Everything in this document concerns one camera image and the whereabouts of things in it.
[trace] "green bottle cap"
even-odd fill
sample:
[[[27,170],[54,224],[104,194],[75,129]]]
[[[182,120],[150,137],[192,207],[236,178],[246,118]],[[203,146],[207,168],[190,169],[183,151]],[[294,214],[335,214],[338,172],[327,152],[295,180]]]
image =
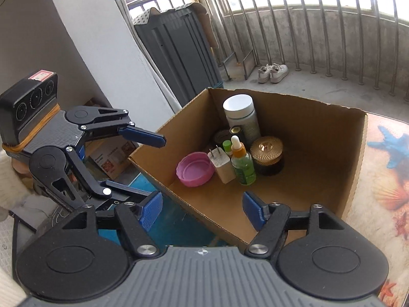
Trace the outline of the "green bottle cap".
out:
[[[223,149],[225,152],[231,152],[232,151],[232,142],[229,141],[228,139],[223,142]]]

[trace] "blue starfish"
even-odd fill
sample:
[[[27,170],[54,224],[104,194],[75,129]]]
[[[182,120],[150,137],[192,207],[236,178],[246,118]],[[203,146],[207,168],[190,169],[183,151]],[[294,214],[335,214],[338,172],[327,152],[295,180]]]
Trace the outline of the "blue starfish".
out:
[[[384,126],[378,126],[384,135],[382,142],[368,142],[372,148],[386,150],[389,152],[388,169],[394,169],[405,158],[409,158],[408,134],[403,134],[400,138],[394,137]]]

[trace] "white power adapter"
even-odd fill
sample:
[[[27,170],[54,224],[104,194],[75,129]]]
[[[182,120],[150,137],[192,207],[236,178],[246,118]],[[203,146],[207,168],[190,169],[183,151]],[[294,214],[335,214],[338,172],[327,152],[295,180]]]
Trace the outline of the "white power adapter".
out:
[[[236,178],[236,173],[234,172],[230,157],[222,150],[222,148],[217,147],[214,150],[210,150],[207,156],[223,183],[228,183]]]

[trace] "white sneaker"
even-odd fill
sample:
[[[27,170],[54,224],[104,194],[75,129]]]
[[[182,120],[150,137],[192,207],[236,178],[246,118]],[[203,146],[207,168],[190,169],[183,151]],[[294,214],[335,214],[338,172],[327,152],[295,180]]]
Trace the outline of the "white sneaker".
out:
[[[285,76],[288,75],[288,67],[285,64],[274,63],[270,69],[270,81],[271,83],[278,83]]]
[[[265,66],[261,67],[258,70],[258,78],[257,78],[257,82],[259,83],[265,83],[270,79],[270,71],[271,71],[271,67],[268,64],[266,64]]]

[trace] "red and white sticker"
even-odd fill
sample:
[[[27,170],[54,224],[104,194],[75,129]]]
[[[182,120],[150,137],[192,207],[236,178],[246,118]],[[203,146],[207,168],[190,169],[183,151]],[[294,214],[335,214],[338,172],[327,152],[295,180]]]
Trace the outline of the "red and white sticker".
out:
[[[40,70],[36,72],[33,76],[28,77],[28,79],[42,82],[49,78],[52,74],[53,74],[52,71]]]

